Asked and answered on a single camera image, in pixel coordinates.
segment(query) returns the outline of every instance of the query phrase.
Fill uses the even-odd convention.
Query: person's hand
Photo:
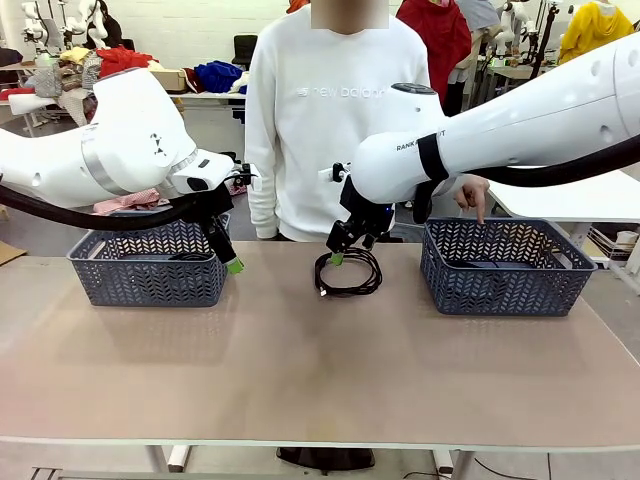
[[[486,193],[489,191],[489,181],[476,175],[468,175],[463,187],[456,193],[455,199],[460,208],[468,212],[475,208],[478,223],[484,224],[484,209],[487,205]]]

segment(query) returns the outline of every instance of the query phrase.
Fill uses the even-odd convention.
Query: sweatshirt cuff
[[[274,220],[273,225],[261,225],[256,227],[256,234],[261,240],[268,240],[278,235],[278,225]]]

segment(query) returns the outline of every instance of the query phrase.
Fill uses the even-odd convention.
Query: person in black
[[[109,7],[104,0],[100,0],[100,10],[104,17],[104,28],[107,31],[107,38],[103,39],[104,43],[107,47],[111,48],[122,45],[122,28],[116,19],[109,15]],[[89,48],[91,50],[96,48],[95,42],[88,33],[92,28],[96,28],[93,22],[91,22],[87,28],[87,43],[84,44],[85,48]]]

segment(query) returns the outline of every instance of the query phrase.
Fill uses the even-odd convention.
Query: yellow jacket
[[[619,8],[614,15],[606,16],[596,3],[588,3],[578,10],[562,38],[558,63],[566,63],[632,33],[633,25]]]

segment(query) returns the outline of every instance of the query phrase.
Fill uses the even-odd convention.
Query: red jacket
[[[397,17],[418,32],[427,46],[431,88],[444,104],[449,75],[471,53],[471,33],[460,8],[454,0],[446,7],[430,0],[404,0]]]

